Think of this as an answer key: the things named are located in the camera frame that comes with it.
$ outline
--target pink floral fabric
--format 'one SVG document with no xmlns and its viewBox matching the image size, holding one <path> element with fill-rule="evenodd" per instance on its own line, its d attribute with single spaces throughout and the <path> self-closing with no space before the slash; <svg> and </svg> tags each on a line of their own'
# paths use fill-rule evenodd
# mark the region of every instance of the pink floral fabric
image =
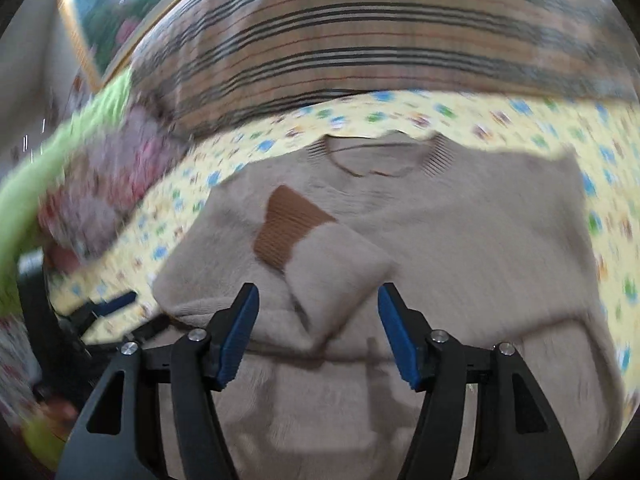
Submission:
<svg viewBox="0 0 640 480">
<path fill-rule="evenodd" d="M 139 96 L 117 130 L 72 155 L 64 182 L 42 201 L 40 227 L 80 262 L 100 257 L 147 190 L 187 150 L 155 99 Z"/>
<path fill-rule="evenodd" d="M 39 374 L 24 321 L 0 318 L 0 416 L 17 431 L 36 406 L 31 382 Z"/>
</svg>

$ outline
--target metal screw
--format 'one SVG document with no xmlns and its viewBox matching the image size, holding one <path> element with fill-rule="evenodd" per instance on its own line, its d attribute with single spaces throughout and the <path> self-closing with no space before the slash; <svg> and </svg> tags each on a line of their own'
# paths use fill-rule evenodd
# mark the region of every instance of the metal screw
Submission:
<svg viewBox="0 0 640 480">
<path fill-rule="evenodd" d="M 516 353 L 516 347 L 509 342 L 500 343 L 498 349 L 502 355 L 513 355 Z"/>
<path fill-rule="evenodd" d="M 138 351 L 138 343 L 135 341 L 129 341 L 128 343 L 124 343 L 122 348 L 120 348 L 120 352 L 124 355 L 132 355 Z"/>
<path fill-rule="evenodd" d="M 187 336 L 189 341 L 202 341 L 207 336 L 207 331 L 203 328 L 194 328 Z"/>
<path fill-rule="evenodd" d="M 431 332 L 431 340 L 436 343 L 446 343 L 449 340 L 449 334 L 444 330 L 434 330 Z"/>
</svg>

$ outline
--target sweater collar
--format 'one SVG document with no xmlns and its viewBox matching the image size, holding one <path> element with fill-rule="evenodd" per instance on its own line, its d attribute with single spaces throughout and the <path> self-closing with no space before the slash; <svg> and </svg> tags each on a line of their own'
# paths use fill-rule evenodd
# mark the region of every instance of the sweater collar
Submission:
<svg viewBox="0 0 640 480">
<path fill-rule="evenodd" d="M 372 168 L 368 173 L 359 173 L 340 164 L 334 157 L 336 150 L 360 148 L 364 146 L 376 147 L 383 150 L 388 146 L 399 146 L 404 144 L 415 144 L 417 147 L 422 148 L 423 155 L 416 161 L 418 168 L 415 166 L 409 166 L 405 170 L 397 173 L 383 173 L 381 171 L 377 171 L 376 168 Z M 375 174 L 397 178 L 406 176 L 414 169 L 420 169 L 420 171 L 426 176 L 434 177 L 445 173 L 454 161 L 453 143 L 439 132 L 436 132 L 427 140 L 416 140 L 397 130 L 388 132 L 379 138 L 335 137 L 325 135 L 316 140 L 316 142 L 310 144 L 306 148 L 306 152 L 309 161 L 313 165 L 321 165 L 328 162 L 334 168 L 342 170 L 345 174 L 352 177 L 365 177 L 370 174 Z"/>
</svg>

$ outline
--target green blanket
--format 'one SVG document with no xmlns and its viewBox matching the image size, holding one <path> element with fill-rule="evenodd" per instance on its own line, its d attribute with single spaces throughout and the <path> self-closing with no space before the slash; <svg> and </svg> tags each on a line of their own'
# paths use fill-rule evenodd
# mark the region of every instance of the green blanket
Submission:
<svg viewBox="0 0 640 480">
<path fill-rule="evenodd" d="M 125 70 L 85 108 L 61 124 L 42 153 L 10 173 L 0 186 L 0 316 L 20 312 L 16 263 L 32 248 L 38 226 L 38 200 L 62 174 L 70 152 L 100 130 L 120 123 L 129 98 L 130 71 Z"/>
</svg>

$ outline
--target fabric fold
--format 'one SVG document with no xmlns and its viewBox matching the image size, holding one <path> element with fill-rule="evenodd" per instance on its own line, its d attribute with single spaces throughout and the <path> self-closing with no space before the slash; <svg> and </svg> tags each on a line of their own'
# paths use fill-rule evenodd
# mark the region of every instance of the fabric fold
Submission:
<svg viewBox="0 0 640 480">
<path fill-rule="evenodd" d="M 311 350 L 324 344 L 392 269 L 384 251 L 287 186 L 270 196 L 254 252 L 284 272 L 304 314 Z"/>
</svg>

